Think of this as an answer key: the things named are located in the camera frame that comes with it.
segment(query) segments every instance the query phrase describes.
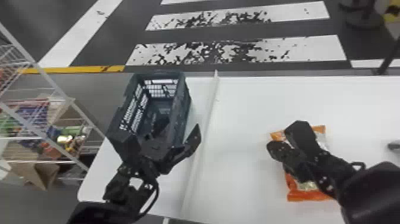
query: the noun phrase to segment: white painted stripe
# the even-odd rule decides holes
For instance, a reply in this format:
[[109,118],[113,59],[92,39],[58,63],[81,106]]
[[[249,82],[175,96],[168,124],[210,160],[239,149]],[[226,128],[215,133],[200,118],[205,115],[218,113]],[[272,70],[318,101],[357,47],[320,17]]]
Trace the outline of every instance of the white painted stripe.
[[170,218],[167,218],[167,217],[165,217],[163,220],[162,220],[162,224],[168,224],[170,222]]
[[137,45],[128,66],[342,61],[346,55],[337,35]]
[[150,20],[146,30],[184,29],[244,23],[321,20],[328,18],[329,13],[325,3],[323,1],[318,1],[155,15]]
[[39,61],[41,67],[68,67],[122,0],[98,0]]
[[[383,59],[370,60],[351,60],[353,68],[378,68],[383,62]],[[394,59],[389,67],[400,67],[400,59]]]
[[216,0],[162,0],[161,5],[179,4],[187,2],[216,1]]

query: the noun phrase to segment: robotic arm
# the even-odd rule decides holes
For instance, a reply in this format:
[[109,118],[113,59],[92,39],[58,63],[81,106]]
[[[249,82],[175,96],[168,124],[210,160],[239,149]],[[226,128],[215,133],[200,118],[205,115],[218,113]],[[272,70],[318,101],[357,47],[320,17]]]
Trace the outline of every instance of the robotic arm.
[[[79,203],[68,224],[131,224],[146,215],[160,193],[157,177],[190,157],[201,142],[196,125],[183,145],[166,147],[168,125],[168,117],[157,120],[152,132],[143,137],[119,129],[110,132],[108,139],[123,162],[105,189],[106,202]],[[130,186],[131,178],[142,181],[138,189]],[[141,211],[153,194],[149,206]]]
[[[157,200],[157,177],[191,156],[201,141],[196,125],[183,145],[165,147],[168,119],[156,122],[151,133],[138,137],[112,132],[108,138],[123,163],[105,189],[105,203],[79,203],[68,224],[128,224],[147,214]],[[300,182],[314,181],[341,206],[347,224],[400,223],[400,168],[383,162],[369,169],[360,162],[348,163],[321,149],[307,122],[297,121],[285,129],[292,147],[271,141],[267,150]],[[141,179],[136,189],[130,179]],[[146,202],[155,195],[149,206]]]
[[320,191],[335,199],[345,223],[400,223],[398,166],[383,162],[365,169],[364,163],[337,158],[319,147],[307,122],[291,124],[285,135],[294,148],[271,141],[267,144],[271,157],[298,181],[314,181]]

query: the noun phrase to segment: black plastic basket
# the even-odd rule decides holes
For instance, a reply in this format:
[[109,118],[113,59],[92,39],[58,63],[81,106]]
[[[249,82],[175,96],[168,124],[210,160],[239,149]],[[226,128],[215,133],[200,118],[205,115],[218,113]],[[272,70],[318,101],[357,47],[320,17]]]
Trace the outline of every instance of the black plastic basket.
[[169,118],[165,144],[180,145],[186,129],[191,98],[185,76],[178,71],[156,71],[132,76],[108,132],[123,130],[144,136],[154,123]]

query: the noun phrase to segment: orange snack bag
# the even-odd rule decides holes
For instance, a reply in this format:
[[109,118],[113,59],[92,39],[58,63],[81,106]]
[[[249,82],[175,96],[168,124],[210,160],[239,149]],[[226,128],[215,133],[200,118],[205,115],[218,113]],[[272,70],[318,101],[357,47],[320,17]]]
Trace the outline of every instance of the orange snack bag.
[[[325,125],[313,126],[312,129],[317,135],[318,144],[324,150],[327,150],[324,138],[326,131]],[[274,141],[285,141],[289,143],[286,140],[285,133],[283,132],[283,130],[273,132],[270,135],[272,140]],[[317,185],[312,181],[306,183],[299,183],[296,181],[295,178],[292,177],[292,175],[286,172],[285,172],[285,180],[286,180],[286,185],[289,188],[289,192],[287,194],[287,201],[324,201],[331,199],[328,195],[322,193],[318,189]]]

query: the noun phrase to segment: white countertop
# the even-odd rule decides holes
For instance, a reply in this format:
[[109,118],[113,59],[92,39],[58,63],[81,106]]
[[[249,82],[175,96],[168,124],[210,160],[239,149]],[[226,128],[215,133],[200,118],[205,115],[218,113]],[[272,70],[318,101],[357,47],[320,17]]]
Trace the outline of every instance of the white countertop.
[[[211,79],[186,80],[196,112],[191,129],[206,113]],[[306,120],[327,126],[336,156],[400,165],[400,155],[386,149],[400,138],[399,96],[400,77],[222,77],[201,150],[159,178],[160,198],[150,213],[204,223],[343,223],[334,201],[286,201],[282,165],[265,149],[269,133]],[[193,160],[199,162],[188,172]],[[120,163],[105,140],[79,201],[102,201]]]

